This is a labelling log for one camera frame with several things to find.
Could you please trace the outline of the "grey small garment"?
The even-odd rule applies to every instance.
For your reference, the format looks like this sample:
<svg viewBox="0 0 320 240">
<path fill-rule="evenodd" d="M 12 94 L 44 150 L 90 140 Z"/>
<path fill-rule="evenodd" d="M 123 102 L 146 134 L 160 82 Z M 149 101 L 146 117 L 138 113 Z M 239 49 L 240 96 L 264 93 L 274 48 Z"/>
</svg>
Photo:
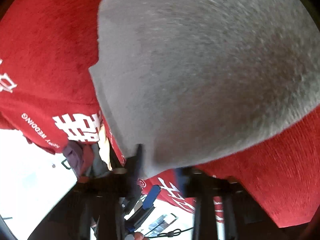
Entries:
<svg viewBox="0 0 320 240">
<path fill-rule="evenodd" d="M 142 175 L 226 157 L 319 105 L 313 0 L 101 0 L 89 70 L 122 154 Z"/>
</svg>

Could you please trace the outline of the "purple and grey clothes pile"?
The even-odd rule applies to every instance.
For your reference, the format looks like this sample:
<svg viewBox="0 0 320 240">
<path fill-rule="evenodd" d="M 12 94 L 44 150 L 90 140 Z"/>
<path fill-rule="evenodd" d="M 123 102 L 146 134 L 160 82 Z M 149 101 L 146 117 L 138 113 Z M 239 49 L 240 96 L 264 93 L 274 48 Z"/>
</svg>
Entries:
<svg viewBox="0 0 320 240">
<path fill-rule="evenodd" d="M 98 142 L 83 144 L 69 141 L 62 153 L 79 183 L 102 178 L 112 171 L 111 146 L 103 124 L 98 132 Z"/>
</svg>

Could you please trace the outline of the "red bedspread with white print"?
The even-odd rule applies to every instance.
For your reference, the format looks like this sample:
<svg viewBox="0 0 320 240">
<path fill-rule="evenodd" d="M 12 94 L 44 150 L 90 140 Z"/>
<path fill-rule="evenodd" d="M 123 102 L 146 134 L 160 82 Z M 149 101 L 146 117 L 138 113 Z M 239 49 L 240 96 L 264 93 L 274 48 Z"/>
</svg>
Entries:
<svg viewBox="0 0 320 240">
<path fill-rule="evenodd" d="M 1 128 L 17 129 L 45 151 L 69 141 L 92 144 L 104 124 L 120 160 L 127 158 L 101 110 L 90 68 L 99 60 L 101 0 L 14 0 L 1 19 Z M 309 222 L 319 206 L 319 105 L 282 132 L 247 149 L 193 165 L 233 177 L 277 226 Z M 193 212 L 174 168 L 139 181 L 143 192 Z"/>
</svg>

